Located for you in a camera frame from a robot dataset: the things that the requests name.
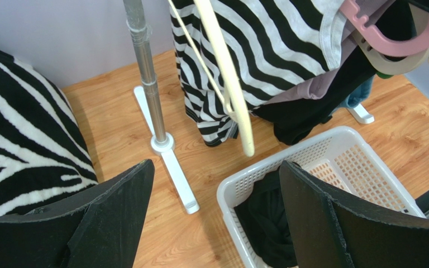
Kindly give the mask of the cream white hanger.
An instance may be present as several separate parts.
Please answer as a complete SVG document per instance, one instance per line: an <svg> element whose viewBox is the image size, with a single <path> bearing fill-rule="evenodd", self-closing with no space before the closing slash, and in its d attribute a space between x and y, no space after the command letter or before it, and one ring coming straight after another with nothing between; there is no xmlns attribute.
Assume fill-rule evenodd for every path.
<svg viewBox="0 0 429 268"><path fill-rule="evenodd" d="M169 1L169 4L189 44L192 46L196 57L201 62L201 66L206 72L210 84L213 86L220 102L224 108L226 108L228 116L238 124L244 154L248 157L252 157L255 154L255 145L250 114L244 100L244 95L242 93L239 78L230 52L227 48L225 39L223 38L220 25L210 1L195 1L194 4L199 12L208 39L211 42L213 52L218 63L218 69L220 70L220 74L225 82L224 91L220 91L214 81L214 78L204 63L199 50L194 45L194 41L188 33L185 23L179 15L179 12L176 10L173 1Z"/></svg>

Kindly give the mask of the pink plastic hanger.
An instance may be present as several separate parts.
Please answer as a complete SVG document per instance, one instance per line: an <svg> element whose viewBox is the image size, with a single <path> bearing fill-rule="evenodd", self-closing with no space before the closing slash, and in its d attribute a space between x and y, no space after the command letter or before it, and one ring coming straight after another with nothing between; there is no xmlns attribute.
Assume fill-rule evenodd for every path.
<svg viewBox="0 0 429 268"><path fill-rule="evenodd" d="M367 15L358 1L339 9L368 46L386 56L406 57L429 49L429 1L387 1L379 15Z"/></svg>

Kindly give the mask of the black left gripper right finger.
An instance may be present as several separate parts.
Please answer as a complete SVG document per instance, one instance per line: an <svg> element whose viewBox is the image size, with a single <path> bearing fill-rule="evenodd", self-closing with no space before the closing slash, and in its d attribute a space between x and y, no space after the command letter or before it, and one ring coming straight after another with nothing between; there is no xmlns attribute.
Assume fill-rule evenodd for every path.
<svg viewBox="0 0 429 268"><path fill-rule="evenodd" d="M429 267L429 219L363 200L292 162L279 176L299 267Z"/></svg>

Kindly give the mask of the black white striped tank top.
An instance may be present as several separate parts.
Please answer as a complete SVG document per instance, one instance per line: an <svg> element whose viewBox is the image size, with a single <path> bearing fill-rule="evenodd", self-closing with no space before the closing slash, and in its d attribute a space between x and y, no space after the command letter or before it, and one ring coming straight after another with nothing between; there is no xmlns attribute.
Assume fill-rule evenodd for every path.
<svg viewBox="0 0 429 268"><path fill-rule="evenodd" d="M337 69L346 17L341 1L212 1L249 111L308 79ZM224 90L213 46L193 1L170 11L185 112L204 143L237 136L216 91Z"/></svg>

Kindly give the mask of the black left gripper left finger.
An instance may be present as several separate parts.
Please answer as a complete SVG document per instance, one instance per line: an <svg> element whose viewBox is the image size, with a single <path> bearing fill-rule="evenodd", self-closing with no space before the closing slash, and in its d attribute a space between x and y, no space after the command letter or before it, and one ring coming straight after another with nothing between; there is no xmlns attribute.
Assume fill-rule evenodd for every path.
<svg viewBox="0 0 429 268"><path fill-rule="evenodd" d="M0 267L132 267L154 175L147 159L71 197L0 216Z"/></svg>

